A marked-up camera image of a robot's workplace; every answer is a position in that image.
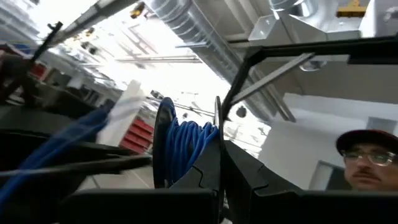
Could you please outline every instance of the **mustache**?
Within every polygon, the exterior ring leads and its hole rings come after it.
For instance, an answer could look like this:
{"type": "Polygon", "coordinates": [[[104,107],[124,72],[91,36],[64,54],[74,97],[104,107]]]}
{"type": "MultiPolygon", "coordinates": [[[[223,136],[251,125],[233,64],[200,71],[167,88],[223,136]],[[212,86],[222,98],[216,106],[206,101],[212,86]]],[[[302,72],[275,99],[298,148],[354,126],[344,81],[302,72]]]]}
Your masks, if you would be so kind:
{"type": "Polygon", "coordinates": [[[367,178],[372,178],[376,180],[380,180],[376,175],[374,175],[372,172],[366,171],[366,170],[360,170],[357,171],[353,174],[353,177],[367,177],[367,178]]]}

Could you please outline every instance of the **man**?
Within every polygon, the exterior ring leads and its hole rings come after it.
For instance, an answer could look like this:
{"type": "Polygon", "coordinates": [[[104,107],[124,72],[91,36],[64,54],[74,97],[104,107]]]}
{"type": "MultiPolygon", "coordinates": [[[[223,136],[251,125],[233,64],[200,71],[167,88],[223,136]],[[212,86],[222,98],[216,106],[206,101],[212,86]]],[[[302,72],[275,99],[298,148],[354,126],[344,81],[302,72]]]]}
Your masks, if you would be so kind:
{"type": "Polygon", "coordinates": [[[354,189],[398,190],[398,137],[378,130],[349,131],[337,139],[336,148],[354,189]]]}

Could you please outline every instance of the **coiled blue cable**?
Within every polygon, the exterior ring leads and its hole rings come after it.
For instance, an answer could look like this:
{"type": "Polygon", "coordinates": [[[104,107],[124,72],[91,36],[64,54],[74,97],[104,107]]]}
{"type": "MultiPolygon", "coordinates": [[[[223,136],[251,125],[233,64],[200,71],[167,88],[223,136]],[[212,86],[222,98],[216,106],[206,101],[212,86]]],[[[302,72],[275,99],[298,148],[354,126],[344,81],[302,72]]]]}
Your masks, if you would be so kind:
{"type": "MultiPolygon", "coordinates": [[[[127,99],[121,103],[121,106],[135,101],[135,98],[127,99]]],[[[41,145],[18,167],[18,169],[37,169],[56,157],[62,151],[68,149],[72,144],[98,133],[107,125],[110,109],[111,108],[98,109],[81,117],[78,121],[69,125],[58,134],[52,136],[47,142],[41,145]]],[[[139,108],[127,110],[114,118],[123,119],[125,116],[137,110],[139,110],[139,108]]],[[[2,186],[0,190],[0,212],[6,200],[11,196],[13,191],[15,191],[15,189],[17,189],[18,186],[26,180],[26,178],[28,178],[27,175],[19,174],[11,177],[2,186]]]]}
{"type": "Polygon", "coordinates": [[[166,177],[169,185],[173,185],[191,169],[203,150],[218,135],[218,128],[210,122],[204,127],[194,121],[184,121],[179,125],[174,105],[166,101],[160,105],[169,107],[174,117],[167,130],[165,143],[166,177]]]}

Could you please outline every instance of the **red cabinet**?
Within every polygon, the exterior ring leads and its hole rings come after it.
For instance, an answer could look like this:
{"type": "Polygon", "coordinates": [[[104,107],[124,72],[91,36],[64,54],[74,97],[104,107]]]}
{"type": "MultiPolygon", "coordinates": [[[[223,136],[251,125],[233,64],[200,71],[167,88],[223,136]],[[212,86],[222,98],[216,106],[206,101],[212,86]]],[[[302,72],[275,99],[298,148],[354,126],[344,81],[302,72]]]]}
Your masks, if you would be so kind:
{"type": "Polygon", "coordinates": [[[154,128],[140,119],[135,119],[120,142],[120,147],[145,153],[152,144],[154,128]]]}

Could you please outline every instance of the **cap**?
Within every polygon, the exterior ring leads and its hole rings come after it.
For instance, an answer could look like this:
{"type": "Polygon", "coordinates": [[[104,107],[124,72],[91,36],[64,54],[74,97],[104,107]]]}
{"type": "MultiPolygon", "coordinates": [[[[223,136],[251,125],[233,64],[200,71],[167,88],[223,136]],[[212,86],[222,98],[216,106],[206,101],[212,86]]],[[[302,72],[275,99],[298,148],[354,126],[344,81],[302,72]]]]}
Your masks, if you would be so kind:
{"type": "Polygon", "coordinates": [[[385,131],[371,129],[348,131],[342,134],[336,141],[336,148],[343,155],[342,151],[348,150],[358,143],[373,143],[398,153],[397,136],[385,131]]]}

